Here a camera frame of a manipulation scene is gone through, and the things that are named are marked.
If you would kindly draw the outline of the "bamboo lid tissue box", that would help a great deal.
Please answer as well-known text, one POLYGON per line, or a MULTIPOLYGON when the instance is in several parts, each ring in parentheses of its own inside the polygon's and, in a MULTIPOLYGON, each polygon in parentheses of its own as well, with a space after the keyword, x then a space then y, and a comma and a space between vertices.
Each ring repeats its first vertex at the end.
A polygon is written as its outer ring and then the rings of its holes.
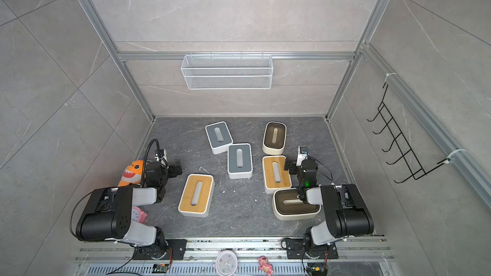
POLYGON ((186 217, 207 217, 210 213, 214 187, 213 176, 190 174, 180 198, 178 211, 186 217))
POLYGON ((290 189, 292 180, 289 172, 285 170, 286 157, 284 155, 264 156, 262 159, 264 191, 273 194, 277 190, 290 189))

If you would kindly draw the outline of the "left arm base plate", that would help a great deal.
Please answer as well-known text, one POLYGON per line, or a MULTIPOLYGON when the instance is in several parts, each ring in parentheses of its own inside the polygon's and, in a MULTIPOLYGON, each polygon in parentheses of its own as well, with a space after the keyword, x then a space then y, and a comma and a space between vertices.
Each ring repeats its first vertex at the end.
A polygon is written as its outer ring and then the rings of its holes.
POLYGON ((134 250, 133 260, 183 260, 186 251, 186 239, 170 239, 157 241, 153 245, 139 247, 134 250))

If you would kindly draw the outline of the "grey lid tissue box front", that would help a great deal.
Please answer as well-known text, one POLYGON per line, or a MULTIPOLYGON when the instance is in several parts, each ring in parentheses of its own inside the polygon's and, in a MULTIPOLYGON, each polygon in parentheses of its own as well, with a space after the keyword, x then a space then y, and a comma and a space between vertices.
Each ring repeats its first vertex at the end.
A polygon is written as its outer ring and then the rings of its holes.
POLYGON ((250 179, 253 176, 253 159, 249 143, 231 144, 228 147, 228 177, 232 180, 250 179))

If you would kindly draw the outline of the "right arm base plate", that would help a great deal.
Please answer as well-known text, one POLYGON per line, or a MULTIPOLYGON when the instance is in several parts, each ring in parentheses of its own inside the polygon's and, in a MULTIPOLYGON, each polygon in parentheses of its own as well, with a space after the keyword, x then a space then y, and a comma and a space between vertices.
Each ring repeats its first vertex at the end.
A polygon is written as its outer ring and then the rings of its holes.
POLYGON ((338 259, 336 245, 313 245, 302 239, 284 238, 280 242, 288 259, 338 259))

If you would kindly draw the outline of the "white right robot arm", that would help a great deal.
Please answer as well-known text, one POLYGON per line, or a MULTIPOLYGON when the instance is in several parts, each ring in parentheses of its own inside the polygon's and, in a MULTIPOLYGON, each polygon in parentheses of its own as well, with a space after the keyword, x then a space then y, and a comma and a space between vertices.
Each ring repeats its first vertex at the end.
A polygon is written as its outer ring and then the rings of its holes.
POLYGON ((284 169, 297 177, 299 185, 274 193, 275 216, 293 221, 324 212, 324 221, 308 227, 302 238, 281 240, 288 259, 337 259, 336 242, 373 233, 372 216, 356 185, 318 184, 318 164, 309 157, 300 163, 287 160, 284 169))

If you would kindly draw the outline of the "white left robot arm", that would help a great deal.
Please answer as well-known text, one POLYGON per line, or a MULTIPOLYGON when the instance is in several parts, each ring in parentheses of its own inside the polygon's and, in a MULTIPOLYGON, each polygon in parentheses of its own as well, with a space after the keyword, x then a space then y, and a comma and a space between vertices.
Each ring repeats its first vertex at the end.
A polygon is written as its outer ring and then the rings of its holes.
POLYGON ((180 161, 167 165, 166 159, 136 160, 125 169, 116 187, 95 189, 72 234, 83 242, 115 242, 134 248, 133 260, 184 258, 187 241, 166 240, 157 226, 136 220, 140 206, 160 203, 169 178, 182 174, 180 161))

